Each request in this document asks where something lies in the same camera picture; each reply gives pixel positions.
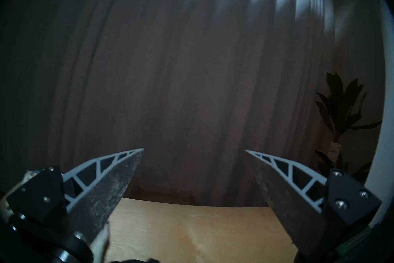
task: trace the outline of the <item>wooden table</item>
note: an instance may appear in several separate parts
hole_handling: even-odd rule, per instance
[[[104,262],[293,262],[297,248],[268,207],[173,205],[122,198]]]

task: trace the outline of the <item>dark green leaf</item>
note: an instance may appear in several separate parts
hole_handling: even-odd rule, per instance
[[[372,162],[367,162],[366,164],[364,164],[363,166],[361,166],[356,173],[362,173],[365,171],[369,171],[370,167],[372,165]]]
[[[319,107],[319,112],[320,112],[320,115],[321,115],[324,123],[326,124],[327,128],[332,132],[333,128],[331,126],[330,115],[328,114],[327,109],[324,107],[322,102],[319,102],[318,100],[316,100],[315,103]]]
[[[331,160],[327,157],[326,154],[324,154],[324,153],[322,153],[322,152],[320,152],[320,151],[317,151],[317,150],[315,150],[315,149],[314,149],[314,151],[315,151],[315,153],[322,159],[322,161],[324,162],[324,164],[325,164],[329,169],[333,168],[333,163],[332,163]]]
[[[343,95],[343,99],[341,104],[338,107],[337,111],[337,125],[340,127],[341,133],[344,133],[347,129],[347,126],[351,125],[347,123],[349,116],[352,114],[354,104],[356,103],[357,97],[360,95],[360,92],[364,85],[357,85],[357,78],[349,83],[346,88],[345,94]]]
[[[330,174],[330,168],[321,161],[318,162],[318,169],[320,173],[325,177],[328,177],[328,175]]]
[[[349,83],[344,94],[344,99],[349,105],[353,106],[356,103],[357,97],[359,97],[363,87],[364,85],[358,86],[357,78]]]
[[[375,127],[378,127],[380,125],[380,123],[382,123],[382,121],[376,122],[376,123],[372,123],[372,124],[368,124],[368,125],[361,125],[361,126],[351,126],[349,127],[352,130],[359,130],[359,129],[373,129]]]
[[[368,94],[368,92],[366,92],[366,93],[364,93],[363,95],[362,95],[362,98],[361,98],[361,101],[360,101],[360,107],[359,107],[359,114],[360,114],[360,117],[361,117],[361,107],[362,107],[362,103],[364,102],[364,99],[365,99],[365,97],[367,96],[367,94]]]
[[[323,95],[319,92],[317,92],[317,94],[320,97],[320,99],[322,100],[322,102],[324,103],[324,105],[326,106],[328,114],[334,120],[335,119],[335,112],[333,111],[334,107],[333,107],[331,100],[329,100],[325,95]]]
[[[343,166],[342,165],[342,152],[340,151],[339,155],[338,155],[338,159],[336,160],[336,167],[338,169],[343,169],[342,166]]]
[[[352,114],[351,116],[349,116],[348,119],[346,120],[347,128],[349,128],[349,126],[352,126],[354,123],[356,123],[360,119],[361,119],[361,114],[359,114],[359,113]]]
[[[332,75],[327,72],[327,84],[332,95],[337,97],[343,95],[343,84],[338,74]]]

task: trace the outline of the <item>houseplant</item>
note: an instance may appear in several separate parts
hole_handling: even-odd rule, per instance
[[[353,113],[357,98],[361,94],[364,85],[358,84],[358,79],[354,79],[349,83],[344,91],[342,79],[338,74],[332,75],[327,73],[327,85],[330,89],[330,95],[326,97],[321,93],[317,93],[321,101],[316,100],[315,103],[319,108],[320,116],[325,125],[333,134],[333,142],[337,143],[340,136],[348,130],[373,129],[382,121],[367,125],[354,125],[361,119],[361,108],[368,92],[365,92],[360,100],[357,112]],[[330,169],[333,167],[348,171],[349,162],[344,162],[342,153],[339,152],[338,159],[334,164],[326,154],[314,150],[320,157],[318,169],[324,175],[328,176]],[[360,182],[365,182],[372,162],[368,162],[361,166],[352,176]]]

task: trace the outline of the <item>brown curtain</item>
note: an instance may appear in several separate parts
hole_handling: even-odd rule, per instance
[[[6,0],[2,184],[145,148],[133,183],[264,202],[245,149],[309,163],[331,0]]]

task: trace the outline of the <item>screw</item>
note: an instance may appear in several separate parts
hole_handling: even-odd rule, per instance
[[[85,238],[85,236],[79,231],[75,231],[74,236],[80,240],[83,240],[84,242],[87,242],[87,239]]]
[[[337,200],[337,201],[335,202],[335,206],[336,206],[338,209],[347,209],[347,208],[348,208],[348,204],[345,203],[343,200]]]
[[[368,194],[368,192],[366,192],[366,191],[360,191],[360,196],[361,196],[361,197],[364,197],[364,198],[368,198],[368,197],[369,197],[369,194]]]

